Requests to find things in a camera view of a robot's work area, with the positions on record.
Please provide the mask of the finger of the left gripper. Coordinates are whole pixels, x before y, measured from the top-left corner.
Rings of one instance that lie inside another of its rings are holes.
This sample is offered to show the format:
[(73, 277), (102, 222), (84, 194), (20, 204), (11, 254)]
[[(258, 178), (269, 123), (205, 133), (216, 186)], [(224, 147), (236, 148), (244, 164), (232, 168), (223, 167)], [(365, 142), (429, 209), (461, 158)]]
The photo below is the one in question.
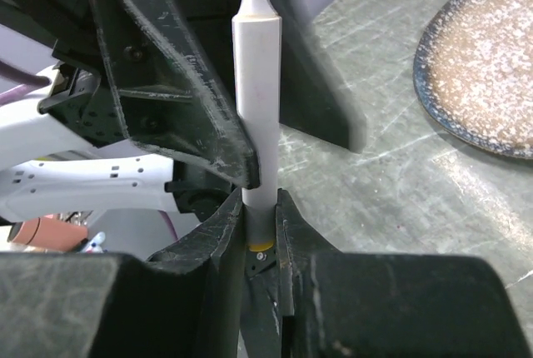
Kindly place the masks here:
[(282, 18), (281, 123), (350, 152), (366, 145), (366, 117), (304, 21), (296, 0), (271, 0)]

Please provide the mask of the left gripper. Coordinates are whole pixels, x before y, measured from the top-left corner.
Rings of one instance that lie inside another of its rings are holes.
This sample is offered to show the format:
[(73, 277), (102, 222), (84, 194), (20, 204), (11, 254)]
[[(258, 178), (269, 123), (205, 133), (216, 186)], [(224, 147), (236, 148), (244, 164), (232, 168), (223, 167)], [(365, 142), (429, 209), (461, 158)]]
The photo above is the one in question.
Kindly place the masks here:
[[(81, 17), (85, 0), (53, 0)], [(107, 83), (127, 139), (237, 186), (260, 184), (257, 153), (225, 86), (175, 0), (89, 0)], [(190, 19), (228, 15), (240, 0), (177, 0)], [(1, 24), (38, 42), (54, 37), (13, 0)]]

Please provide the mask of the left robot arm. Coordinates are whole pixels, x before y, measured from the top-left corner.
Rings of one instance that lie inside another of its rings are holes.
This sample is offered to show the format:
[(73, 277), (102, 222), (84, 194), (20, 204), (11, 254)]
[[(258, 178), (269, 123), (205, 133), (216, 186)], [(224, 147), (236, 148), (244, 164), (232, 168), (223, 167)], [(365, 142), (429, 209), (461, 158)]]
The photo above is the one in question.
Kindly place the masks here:
[(56, 63), (1, 95), (1, 222), (114, 208), (210, 216), (267, 181), (232, 18), (241, 0), (1, 0)]

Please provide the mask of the white pen yellow tip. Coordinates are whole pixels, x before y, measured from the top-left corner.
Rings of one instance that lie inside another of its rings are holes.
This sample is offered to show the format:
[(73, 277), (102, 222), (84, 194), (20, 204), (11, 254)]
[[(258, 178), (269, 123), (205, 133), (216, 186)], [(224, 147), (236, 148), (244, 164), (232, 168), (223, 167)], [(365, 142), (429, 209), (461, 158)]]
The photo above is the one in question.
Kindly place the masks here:
[(281, 17), (270, 0), (241, 0), (232, 38), (237, 112), (260, 164), (260, 186), (242, 191), (247, 245), (261, 252), (275, 244), (280, 136)]

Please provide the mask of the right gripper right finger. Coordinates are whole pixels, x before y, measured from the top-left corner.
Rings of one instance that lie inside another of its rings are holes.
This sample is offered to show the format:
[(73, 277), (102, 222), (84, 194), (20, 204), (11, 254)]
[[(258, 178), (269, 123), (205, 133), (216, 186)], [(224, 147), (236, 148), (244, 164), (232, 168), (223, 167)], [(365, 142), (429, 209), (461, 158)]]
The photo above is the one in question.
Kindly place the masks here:
[(502, 280), (474, 256), (348, 253), (278, 192), (285, 357), (526, 357)]

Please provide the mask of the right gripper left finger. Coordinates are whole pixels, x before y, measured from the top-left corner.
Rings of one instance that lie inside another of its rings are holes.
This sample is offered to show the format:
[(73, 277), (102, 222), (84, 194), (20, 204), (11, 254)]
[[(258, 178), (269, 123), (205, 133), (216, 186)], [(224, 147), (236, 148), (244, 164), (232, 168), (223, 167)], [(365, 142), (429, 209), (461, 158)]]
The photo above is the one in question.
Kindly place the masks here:
[(234, 357), (244, 266), (239, 191), (148, 261), (115, 253), (4, 253), (1, 354)]

